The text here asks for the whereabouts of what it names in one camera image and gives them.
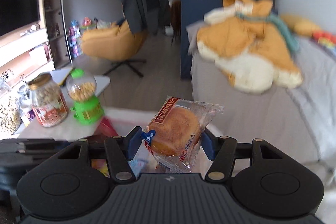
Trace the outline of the meat floss bun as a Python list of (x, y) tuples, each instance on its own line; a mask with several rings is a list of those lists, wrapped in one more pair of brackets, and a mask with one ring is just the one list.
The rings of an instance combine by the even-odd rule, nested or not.
[(177, 162), (170, 164), (168, 157), (184, 162), (190, 157), (194, 146), (201, 141), (201, 134), (224, 106), (206, 102), (189, 101), (168, 96), (143, 131), (141, 139), (150, 147), (151, 154), (158, 154), (159, 165), (172, 173), (189, 173)]

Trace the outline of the pink gift box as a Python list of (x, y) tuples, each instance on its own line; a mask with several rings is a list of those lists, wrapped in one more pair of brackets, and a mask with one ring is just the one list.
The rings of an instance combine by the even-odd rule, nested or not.
[[(129, 109), (117, 109), (112, 107), (104, 108), (105, 115), (102, 120), (98, 122), (90, 141), (103, 143), (105, 139), (113, 137), (114, 135), (126, 136), (134, 127), (139, 126), (143, 131), (148, 132), (147, 125), (153, 119), (155, 112), (140, 111)], [(154, 172), (158, 168), (156, 158), (163, 160), (162, 156), (158, 154), (151, 154), (150, 147), (145, 141), (139, 148), (137, 155), (130, 162), (135, 174), (139, 174), (139, 165), (143, 161), (144, 172)], [(180, 161), (177, 157), (168, 157), (170, 164), (177, 162), (181, 168), (187, 172), (196, 172), (205, 174), (211, 165), (207, 159), (205, 152), (201, 148), (199, 141), (193, 148), (193, 151), (187, 161)]]

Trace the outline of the large glass nut jar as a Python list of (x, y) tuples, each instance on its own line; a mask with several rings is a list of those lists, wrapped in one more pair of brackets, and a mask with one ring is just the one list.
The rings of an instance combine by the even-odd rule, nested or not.
[(1, 78), (1, 133), (13, 135), (21, 125), (19, 105), (11, 87)]

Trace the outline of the purple paper cup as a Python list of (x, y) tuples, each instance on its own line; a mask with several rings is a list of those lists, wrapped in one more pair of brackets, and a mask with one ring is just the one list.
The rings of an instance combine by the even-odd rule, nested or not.
[(27, 127), (35, 118), (35, 113), (31, 106), (21, 107), (21, 120), (23, 124)]

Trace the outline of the green candy dispenser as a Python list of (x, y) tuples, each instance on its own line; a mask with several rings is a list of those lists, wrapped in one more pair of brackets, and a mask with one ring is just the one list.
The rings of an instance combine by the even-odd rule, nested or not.
[(66, 89), (73, 100), (71, 111), (80, 124), (93, 124), (104, 115), (100, 100), (96, 96), (97, 82), (94, 76), (75, 68), (66, 79)]

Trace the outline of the peanut jar gold lid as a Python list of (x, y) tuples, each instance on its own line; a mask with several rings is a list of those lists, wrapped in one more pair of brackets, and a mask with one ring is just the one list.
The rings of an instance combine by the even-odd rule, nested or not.
[(43, 127), (54, 127), (66, 119), (68, 107), (60, 86), (48, 72), (28, 83), (31, 106)]

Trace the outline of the grey sofa cover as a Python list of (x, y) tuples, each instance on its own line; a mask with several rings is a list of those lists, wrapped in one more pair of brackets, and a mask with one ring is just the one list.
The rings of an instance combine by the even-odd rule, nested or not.
[(189, 25), (193, 55), (193, 98), (225, 107), (213, 123), (240, 142), (262, 138), (302, 164), (322, 162), (335, 168), (335, 57), (307, 38), (298, 38), (295, 62), (303, 84), (295, 89), (271, 87), (260, 95), (231, 87), (217, 67), (201, 58), (195, 36), (202, 22)]

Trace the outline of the orange plush corgi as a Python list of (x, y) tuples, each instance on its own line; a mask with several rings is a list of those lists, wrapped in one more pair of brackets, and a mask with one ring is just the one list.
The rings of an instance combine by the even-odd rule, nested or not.
[(298, 42), (272, 7), (272, 0), (223, 0), (197, 31), (200, 56), (241, 92), (261, 94), (272, 85), (293, 89), (303, 83), (292, 58)]

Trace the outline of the dark jacket on chair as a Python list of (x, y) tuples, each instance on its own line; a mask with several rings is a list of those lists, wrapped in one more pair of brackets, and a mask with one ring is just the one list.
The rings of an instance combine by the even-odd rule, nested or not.
[(169, 0), (121, 0), (123, 14), (131, 33), (157, 34), (170, 26)]

